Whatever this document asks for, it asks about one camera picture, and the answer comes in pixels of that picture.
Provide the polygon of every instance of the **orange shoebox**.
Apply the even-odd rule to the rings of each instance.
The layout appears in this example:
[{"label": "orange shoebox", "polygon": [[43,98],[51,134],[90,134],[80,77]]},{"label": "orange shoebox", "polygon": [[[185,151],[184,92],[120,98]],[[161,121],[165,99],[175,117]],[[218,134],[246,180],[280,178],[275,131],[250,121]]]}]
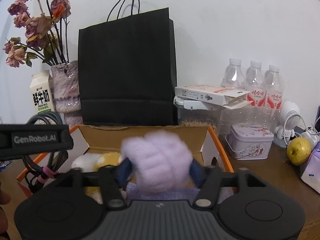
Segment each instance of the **orange shoebox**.
[{"label": "orange shoebox", "polygon": [[[79,125],[70,130],[73,138],[74,147],[68,150],[68,159],[60,167],[59,172],[67,172],[71,168],[71,163],[84,153],[106,153],[120,152],[120,146],[123,139],[132,136],[144,136],[146,133],[164,129],[179,135],[184,141],[193,157],[202,165],[209,166],[213,158],[217,159],[218,165],[227,172],[234,172],[230,161],[224,151],[213,128],[209,127],[191,127],[191,126],[89,126]],[[48,162],[48,153],[39,154],[34,162],[44,166]],[[31,196],[31,192],[25,182],[24,169],[17,177],[17,182],[26,196]]]}]

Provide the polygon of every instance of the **finger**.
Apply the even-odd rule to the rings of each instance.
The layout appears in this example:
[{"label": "finger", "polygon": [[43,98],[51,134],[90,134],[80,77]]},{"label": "finger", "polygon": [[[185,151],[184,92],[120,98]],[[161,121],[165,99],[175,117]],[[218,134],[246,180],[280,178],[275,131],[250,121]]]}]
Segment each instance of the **finger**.
[{"label": "finger", "polygon": [[8,230],[8,220],[2,209],[0,209],[0,234]]},{"label": "finger", "polygon": [[7,193],[4,193],[3,191],[0,191],[0,204],[5,205],[10,202],[11,198]]}]

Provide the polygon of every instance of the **textured ceramic vase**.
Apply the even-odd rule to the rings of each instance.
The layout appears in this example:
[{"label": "textured ceramic vase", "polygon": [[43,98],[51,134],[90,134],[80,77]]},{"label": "textured ceramic vase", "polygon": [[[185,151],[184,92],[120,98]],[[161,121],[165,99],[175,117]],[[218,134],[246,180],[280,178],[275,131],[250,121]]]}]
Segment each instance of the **textured ceramic vase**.
[{"label": "textured ceramic vase", "polygon": [[53,78],[53,101],[56,111],[66,114],[66,124],[71,128],[82,124],[80,115],[80,95],[78,79],[78,61],[58,64],[51,67]]}]

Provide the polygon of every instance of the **white bottle cap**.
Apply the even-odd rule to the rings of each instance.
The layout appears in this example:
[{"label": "white bottle cap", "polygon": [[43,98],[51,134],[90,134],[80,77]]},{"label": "white bottle cap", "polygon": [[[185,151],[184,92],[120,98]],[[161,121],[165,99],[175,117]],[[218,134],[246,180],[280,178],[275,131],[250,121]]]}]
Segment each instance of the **white bottle cap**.
[{"label": "white bottle cap", "polygon": [[280,68],[278,66],[269,65],[269,70],[271,70],[271,71],[279,72],[279,69]]},{"label": "white bottle cap", "polygon": [[258,62],[258,61],[250,61],[250,66],[251,67],[257,67],[257,68],[261,68],[262,63]]},{"label": "white bottle cap", "polygon": [[229,62],[231,65],[241,66],[241,60],[236,58],[230,58]]}]

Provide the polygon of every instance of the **pink tin box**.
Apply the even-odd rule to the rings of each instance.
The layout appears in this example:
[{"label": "pink tin box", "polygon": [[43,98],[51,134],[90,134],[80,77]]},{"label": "pink tin box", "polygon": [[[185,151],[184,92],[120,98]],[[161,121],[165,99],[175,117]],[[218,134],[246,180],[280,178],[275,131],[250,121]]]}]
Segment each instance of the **pink tin box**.
[{"label": "pink tin box", "polygon": [[231,125],[231,131],[226,140],[233,158],[262,160],[268,157],[273,137],[273,133],[262,125],[237,123]]}]

